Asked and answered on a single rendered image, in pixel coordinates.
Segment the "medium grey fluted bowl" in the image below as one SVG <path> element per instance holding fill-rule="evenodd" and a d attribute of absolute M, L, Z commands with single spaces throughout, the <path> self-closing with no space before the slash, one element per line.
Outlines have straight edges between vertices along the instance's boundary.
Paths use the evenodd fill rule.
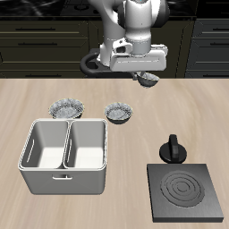
<path fill-rule="evenodd" d="M 132 108 L 125 103 L 114 102 L 105 107 L 106 118 L 114 124 L 126 123 L 132 116 Z"/>

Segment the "flat black base plate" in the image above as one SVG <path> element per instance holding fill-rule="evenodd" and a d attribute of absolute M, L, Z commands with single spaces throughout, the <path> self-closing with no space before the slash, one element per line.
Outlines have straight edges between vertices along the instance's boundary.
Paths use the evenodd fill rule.
<path fill-rule="evenodd" d="M 131 79 L 129 72 L 112 72 L 98 60 L 100 50 L 91 48 L 89 53 L 81 59 L 80 69 L 89 79 Z"/>

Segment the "round black stove knob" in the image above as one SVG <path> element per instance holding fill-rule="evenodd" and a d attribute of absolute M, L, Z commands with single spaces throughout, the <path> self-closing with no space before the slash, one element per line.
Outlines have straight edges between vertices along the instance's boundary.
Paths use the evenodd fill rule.
<path fill-rule="evenodd" d="M 181 164 L 186 160 L 187 151 L 178 143 L 177 136 L 170 134 L 168 142 L 160 147 L 159 156 L 168 164 Z"/>

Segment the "dark olive kitchen cupboard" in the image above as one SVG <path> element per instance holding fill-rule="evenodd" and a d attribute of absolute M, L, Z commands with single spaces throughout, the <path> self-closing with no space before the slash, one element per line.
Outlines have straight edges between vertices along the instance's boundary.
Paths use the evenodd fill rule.
<path fill-rule="evenodd" d="M 182 78 L 185 73 L 193 21 L 171 18 L 151 30 L 152 42 L 168 47 L 166 69 L 160 78 Z M 54 21 L 0 21 L 0 79 L 82 78 L 80 61 L 103 43 L 99 18 L 59 17 Z"/>

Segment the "large grey fluted bowl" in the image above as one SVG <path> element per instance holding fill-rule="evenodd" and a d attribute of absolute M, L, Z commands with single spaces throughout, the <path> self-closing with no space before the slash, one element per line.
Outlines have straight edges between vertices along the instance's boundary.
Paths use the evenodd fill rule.
<path fill-rule="evenodd" d="M 48 109 L 53 118 L 80 118 L 84 105 L 78 99 L 63 98 L 55 101 Z"/>

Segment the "dark grey stove plate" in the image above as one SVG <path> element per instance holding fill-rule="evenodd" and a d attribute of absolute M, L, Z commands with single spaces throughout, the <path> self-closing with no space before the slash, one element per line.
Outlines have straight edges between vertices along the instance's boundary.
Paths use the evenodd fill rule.
<path fill-rule="evenodd" d="M 221 223 L 206 164 L 147 164 L 154 223 Z"/>

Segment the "white two-bin basket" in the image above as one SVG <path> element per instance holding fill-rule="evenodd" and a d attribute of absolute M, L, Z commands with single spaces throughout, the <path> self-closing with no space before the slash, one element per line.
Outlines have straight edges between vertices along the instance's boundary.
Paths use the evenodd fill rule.
<path fill-rule="evenodd" d="M 37 119 L 18 163 L 33 194 L 91 195 L 106 183 L 104 119 Z"/>

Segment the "black marble countertop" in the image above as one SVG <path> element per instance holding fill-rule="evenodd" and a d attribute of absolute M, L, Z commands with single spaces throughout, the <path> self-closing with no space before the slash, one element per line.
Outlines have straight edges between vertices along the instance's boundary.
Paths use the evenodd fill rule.
<path fill-rule="evenodd" d="M 229 0 L 166 0 L 170 20 L 229 19 Z M 100 20 L 89 0 L 0 0 L 1 21 Z"/>

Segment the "small grey fluted bowl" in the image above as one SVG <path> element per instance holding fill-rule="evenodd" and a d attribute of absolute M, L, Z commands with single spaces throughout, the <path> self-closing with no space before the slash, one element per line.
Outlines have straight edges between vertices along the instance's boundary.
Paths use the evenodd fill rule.
<path fill-rule="evenodd" d="M 138 77 L 138 82 L 142 87 L 150 88 L 159 82 L 159 78 L 155 74 L 144 72 Z"/>

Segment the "dark grey drawer cupboard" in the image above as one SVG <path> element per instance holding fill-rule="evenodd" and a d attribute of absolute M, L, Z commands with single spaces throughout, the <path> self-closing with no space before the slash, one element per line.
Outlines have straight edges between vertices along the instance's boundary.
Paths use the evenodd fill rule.
<path fill-rule="evenodd" d="M 195 21 L 185 78 L 229 79 L 229 19 Z"/>

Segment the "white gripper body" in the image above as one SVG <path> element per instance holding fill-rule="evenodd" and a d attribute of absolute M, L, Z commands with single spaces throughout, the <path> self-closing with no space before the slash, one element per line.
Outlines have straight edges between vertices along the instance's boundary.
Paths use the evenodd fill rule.
<path fill-rule="evenodd" d="M 163 71 L 166 68 L 167 53 L 165 45 L 152 45 L 145 55 L 112 53 L 110 69 L 113 72 Z"/>

